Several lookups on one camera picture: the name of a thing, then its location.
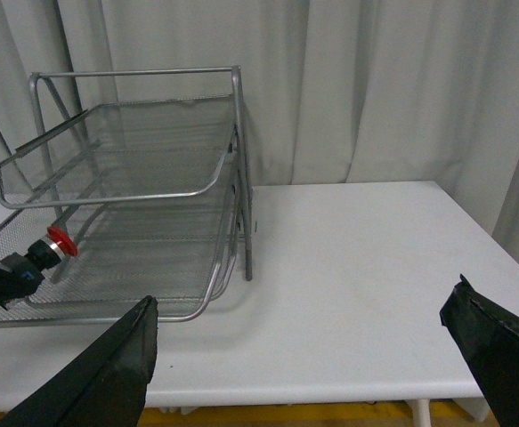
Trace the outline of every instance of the gray curtain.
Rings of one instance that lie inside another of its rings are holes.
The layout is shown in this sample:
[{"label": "gray curtain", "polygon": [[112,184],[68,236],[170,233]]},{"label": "gray curtain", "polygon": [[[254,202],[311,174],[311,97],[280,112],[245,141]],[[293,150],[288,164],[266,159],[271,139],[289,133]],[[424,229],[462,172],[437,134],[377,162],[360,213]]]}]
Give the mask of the gray curtain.
[{"label": "gray curtain", "polygon": [[[35,135],[32,70],[231,64],[255,185],[436,181],[519,261],[519,2],[2,0],[0,156]],[[228,83],[83,79],[78,95],[87,107]]]}]

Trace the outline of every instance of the floor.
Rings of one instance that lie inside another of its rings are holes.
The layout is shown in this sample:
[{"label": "floor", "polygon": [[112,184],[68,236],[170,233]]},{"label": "floor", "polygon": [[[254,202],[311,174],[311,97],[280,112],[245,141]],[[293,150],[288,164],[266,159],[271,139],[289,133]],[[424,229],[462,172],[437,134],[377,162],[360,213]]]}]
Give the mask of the floor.
[{"label": "floor", "polygon": [[[494,416],[476,423],[449,401],[431,404],[433,427],[498,427]],[[189,415],[145,409],[139,426],[175,427],[412,427],[410,408],[401,402],[264,407],[202,407]]]}]

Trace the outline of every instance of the white tabletop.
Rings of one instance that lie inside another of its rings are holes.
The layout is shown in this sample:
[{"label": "white tabletop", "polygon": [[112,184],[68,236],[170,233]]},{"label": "white tabletop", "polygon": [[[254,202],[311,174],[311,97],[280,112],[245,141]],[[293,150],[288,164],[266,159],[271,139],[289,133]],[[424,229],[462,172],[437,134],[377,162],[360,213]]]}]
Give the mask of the white tabletop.
[{"label": "white tabletop", "polygon": [[[148,407],[480,397],[439,310],[459,273],[519,315],[519,266],[431,182],[255,188],[253,281],[160,324]],[[0,410],[106,326],[0,330]]]}]

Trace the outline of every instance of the red cap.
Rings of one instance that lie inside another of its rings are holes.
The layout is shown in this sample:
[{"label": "red cap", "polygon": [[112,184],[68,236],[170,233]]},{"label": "red cap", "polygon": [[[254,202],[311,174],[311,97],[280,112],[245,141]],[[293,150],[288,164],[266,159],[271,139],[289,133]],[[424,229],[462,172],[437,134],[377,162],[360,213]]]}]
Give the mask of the red cap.
[{"label": "red cap", "polygon": [[73,240],[63,231],[55,226],[47,228],[47,234],[51,240],[55,242],[55,245],[59,246],[64,254],[70,256],[77,256],[78,250]]}]

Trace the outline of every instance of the wire mesh tray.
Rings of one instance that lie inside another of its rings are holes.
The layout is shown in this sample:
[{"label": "wire mesh tray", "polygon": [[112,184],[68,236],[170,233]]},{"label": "wire mesh tray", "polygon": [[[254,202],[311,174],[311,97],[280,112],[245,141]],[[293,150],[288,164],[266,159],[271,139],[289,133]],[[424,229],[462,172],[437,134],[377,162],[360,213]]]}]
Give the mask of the wire mesh tray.
[{"label": "wire mesh tray", "polygon": [[234,126],[232,95],[102,104],[0,163],[0,201],[28,208],[195,196],[216,183]]},{"label": "wire mesh tray", "polygon": [[111,322],[147,294],[158,299],[160,321],[197,317],[222,294],[235,263],[237,163],[238,153],[227,155],[216,185],[196,197],[16,211],[0,226],[0,259],[23,253],[51,224],[80,254],[44,271],[35,294],[0,307],[0,326]]}]

